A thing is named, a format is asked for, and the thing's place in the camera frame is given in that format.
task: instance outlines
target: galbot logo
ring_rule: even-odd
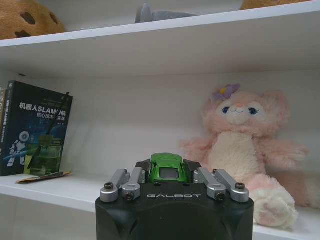
[[[201,194],[174,194],[172,196],[168,196],[167,194],[148,194],[146,197],[149,199],[191,199],[191,198],[199,198]]]

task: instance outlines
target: purple flower hair clip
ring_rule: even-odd
[[[240,84],[228,84],[224,88],[221,88],[217,92],[212,94],[211,100],[226,100],[231,98],[231,95],[238,91],[240,88]]]

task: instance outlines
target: book spine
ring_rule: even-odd
[[[15,81],[8,82],[8,88],[6,90],[4,104],[3,104],[3,114],[1,120],[1,135],[0,135],[0,176],[3,175],[3,167],[4,157],[5,157],[5,145],[6,145],[6,138],[8,132],[8,123],[9,123],[9,116],[11,111],[11,102],[13,97]]]
[[[2,119],[4,113],[4,105],[6,100],[6,90],[0,87],[0,136],[2,131]]]

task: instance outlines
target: robot illustration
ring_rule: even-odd
[[[26,142],[29,140],[29,133],[23,131],[19,135],[19,140],[16,140],[10,148],[10,154],[12,155],[7,166],[12,167],[15,163],[16,156],[20,156],[20,164],[25,165],[25,156],[21,155],[21,151],[26,148]]]

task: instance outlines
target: metal bracket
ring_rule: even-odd
[[[122,196],[127,201],[133,201],[141,195],[139,183],[146,182],[146,172],[141,167],[135,167],[129,182],[122,186]]]
[[[239,203],[249,201],[249,190],[246,186],[243,183],[236,182],[225,170],[215,169],[213,170],[213,176],[226,187],[232,200]]]
[[[223,201],[226,196],[226,187],[218,182],[214,176],[204,167],[199,167],[193,172],[195,184],[205,184],[207,195],[214,200]]]
[[[110,182],[107,182],[100,190],[100,199],[104,203],[111,203],[118,199],[118,190],[121,185],[127,183],[130,173],[126,169],[118,169]]]

